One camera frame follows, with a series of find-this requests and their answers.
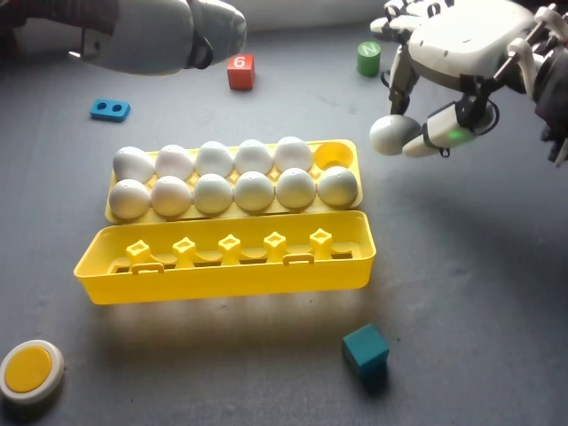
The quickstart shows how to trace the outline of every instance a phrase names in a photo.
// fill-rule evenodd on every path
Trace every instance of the blue block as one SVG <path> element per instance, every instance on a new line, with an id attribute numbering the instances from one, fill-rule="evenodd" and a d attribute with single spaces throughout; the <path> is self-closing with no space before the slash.
<path id="1" fill-rule="evenodd" d="M 130 104 L 112 99 L 97 99 L 91 108 L 91 118 L 108 122 L 123 122 L 130 112 Z"/>
<path id="2" fill-rule="evenodd" d="M 389 346 L 373 324 L 344 337 L 342 349 L 351 369 L 363 380 L 385 367 L 389 357 Z"/>

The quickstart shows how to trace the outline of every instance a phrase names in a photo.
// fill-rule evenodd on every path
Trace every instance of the yellow button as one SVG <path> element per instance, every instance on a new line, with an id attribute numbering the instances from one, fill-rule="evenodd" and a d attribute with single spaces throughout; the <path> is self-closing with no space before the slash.
<path id="1" fill-rule="evenodd" d="M 51 357 L 39 346 L 16 353 L 6 366 L 4 380 L 12 392 L 27 393 L 39 388 L 50 375 Z"/>

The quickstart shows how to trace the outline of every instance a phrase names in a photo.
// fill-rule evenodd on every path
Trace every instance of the table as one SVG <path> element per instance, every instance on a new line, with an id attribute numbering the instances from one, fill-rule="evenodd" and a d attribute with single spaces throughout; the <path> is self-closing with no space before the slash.
<path id="1" fill-rule="evenodd" d="M 503 90 L 498 128 L 449 160 L 368 143 L 386 89 L 355 71 L 367 26 L 253 34 L 252 92 L 225 65 L 119 75 L 50 55 L 0 68 L 0 353 L 32 338 L 66 359 L 42 425 L 558 425 L 568 406 L 566 173 L 542 123 Z M 396 46 L 383 43 L 382 68 Z M 123 124 L 97 98 L 129 101 Z M 422 122 L 459 94 L 420 81 Z M 348 138 L 377 257 L 358 291 L 97 306 L 73 276 L 103 212 L 112 156 L 207 140 Z M 367 395 L 341 339 L 374 322 L 390 344 Z M 1 423 L 16 422 L 4 405 Z"/>

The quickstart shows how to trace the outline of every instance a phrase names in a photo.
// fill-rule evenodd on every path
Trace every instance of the yellow egg carton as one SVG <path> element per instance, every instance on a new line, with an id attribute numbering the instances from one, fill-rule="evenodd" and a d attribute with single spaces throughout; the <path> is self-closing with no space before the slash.
<path id="1" fill-rule="evenodd" d="M 357 210 L 110 226 L 75 268 L 95 304 L 361 288 L 375 244 Z"/>
<path id="2" fill-rule="evenodd" d="M 361 187 L 361 176 L 359 173 L 359 161 L 357 159 L 357 149 L 355 145 L 346 139 L 336 139 L 336 140 L 318 140 L 307 142 L 308 147 L 313 152 L 313 166 L 308 173 L 313 178 L 316 185 L 320 181 L 320 177 L 324 170 L 332 167 L 332 166 L 343 166 L 351 171 L 355 178 L 357 179 L 359 191 L 357 194 L 357 198 L 355 201 L 349 205 L 344 206 L 344 209 L 352 209 L 360 205 L 363 201 L 363 189 Z M 274 154 L 276 150 L 276 144 L 266 145 L 268 150 L 271 154 Z M 229 152 L 234 157 L 239 150 L 238 146 L 228 146 Z M 189 149 L 188 153 L 192 157 L 193 161 L 197 156 L 197 152 L 199 149 Z M 152 159 L 155 160 L 158 152 L 151 152 L 148 153 Z M 239 178 L 240 174 L 237 170 L 233 170 L 231 174 L 227 177 L 227 181 L 229 184 L 234 188 L 235 184 L 237 183 L 237 179 Z M 280 171 L 273 167 L 272 170 L 267 174 L 270 180 L 276 185 L 278 178 L 280 177 Z M 185 182 L 193 189 L 195 183 L 199 179 L 199 175 L 197 172 L 194 172 L 192 176 L 190 176 Z M 152 187 L 158 180 L 158 177 L 154 175 L 148 182 L 146 182 L 146 187 L 149 191 L 152 190 Z M 113 186 L 116 184 L 116 176 L 112 175 L 110 188 L 108 190 L 109 194 Z M 177 217 L 162 217 L 154 212 L 152 208 L 150 208 L 144 215 L 138 217 L 134 220 L 125 220 L 120 219 L 119 217 L 115 216 L 110 209 L 110 205 L 108 204 L 108 197 L 106 198 L 106 209 L 105 209 L 105 216 L 110 222 L 115 224 L 126 224 L 126 223 L 149 223 L 149 222 L 169 222 L 169 221 L 176 221 L 176 220 L 187 220 L 187 219 L 197 219 L 197 218 L 205 218 L 205 217 L 217 217 L 217 218 L 224 218 L 224 217 L 250 217 L 250 216 L 261 216 L 261 215 L 271 215 L 276 213 L 318 213 L 324 211 L 337 211 L 339 210 L 336 207 L 332 207 L 322 201 L 318 196 L 316 196 L 315 200 L 309 206 L 305 207 L 304 209 L 290 209 L 278 202 L 278 200 L 274 199 L 274 202 L 268 206 L 266 209 L 256 212 L 250 213 L 246 210 L 243 210 L 237 206 L 234 202 L 231 206 L 223 211 L 218 215 L 206 215 L 201 213 L 194 205 L 192 205 L 188 210 Z"/>

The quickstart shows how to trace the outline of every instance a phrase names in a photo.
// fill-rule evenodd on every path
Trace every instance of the red cube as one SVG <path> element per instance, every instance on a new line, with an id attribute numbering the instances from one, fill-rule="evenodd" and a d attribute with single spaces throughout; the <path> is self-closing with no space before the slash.
<path id="1" fill-rule="evenodd" d="M 234 91 L 250 91 L 255 81 L 255 57 L 239 55 L 229 59 L 227 64 L 229 87 Z"/>

